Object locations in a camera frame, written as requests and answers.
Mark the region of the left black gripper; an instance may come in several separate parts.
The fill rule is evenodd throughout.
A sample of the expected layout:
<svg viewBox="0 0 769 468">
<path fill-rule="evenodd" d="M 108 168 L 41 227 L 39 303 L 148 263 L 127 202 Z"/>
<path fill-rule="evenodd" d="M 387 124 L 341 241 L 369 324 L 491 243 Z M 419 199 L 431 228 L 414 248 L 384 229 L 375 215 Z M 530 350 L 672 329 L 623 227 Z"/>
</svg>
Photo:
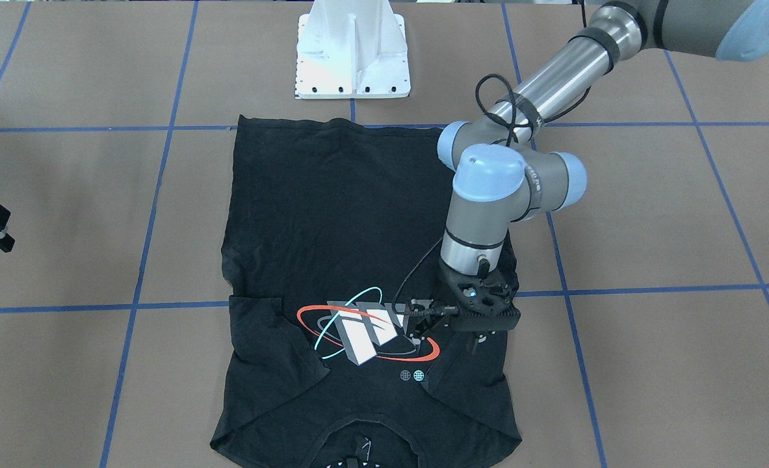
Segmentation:
<svg viewBox="0 0 769 468">
<path fill-rule="evenodd" d="M 439 263 L 436 299 L 411 298 L 407 302 L 407 338 L 420 345 L 439 322 L 456 332 L 472 332 L 467 351 L 475 356 L 490 332 L 514 329 L 520 320 L 510 285 L 488 261 L 479 261 L 475 275 Z"/>
</svg>

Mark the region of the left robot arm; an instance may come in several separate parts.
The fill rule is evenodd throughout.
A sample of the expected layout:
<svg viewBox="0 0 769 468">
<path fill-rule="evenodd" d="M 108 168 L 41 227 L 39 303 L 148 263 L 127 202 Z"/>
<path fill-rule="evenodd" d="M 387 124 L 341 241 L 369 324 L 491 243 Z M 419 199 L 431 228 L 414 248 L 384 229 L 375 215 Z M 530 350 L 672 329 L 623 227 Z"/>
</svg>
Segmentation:
<svg viewBox="0 0 769 468">
<path fill-rule="evenodd" d="M 578 157 L 533 150 L 532 140 L 571 112 L 596 80 L 646 49 L 756 61 L 769 53 L 769 1 L 609 1 L 515 88 L 496 75 L 506 93 L 492 107 L 477 83 L 482 116 L 447 125 L 437 142 L 439 160 L 454 173 L 452 197 L 436 243 L 434 294 L 404 308 L 403 327 L 415 345 L 444 328 L 470 335 L 474 352 L 488 335 L 517 326 L 509 225 L 573 205 L 588 186 Z"/>
</svg>

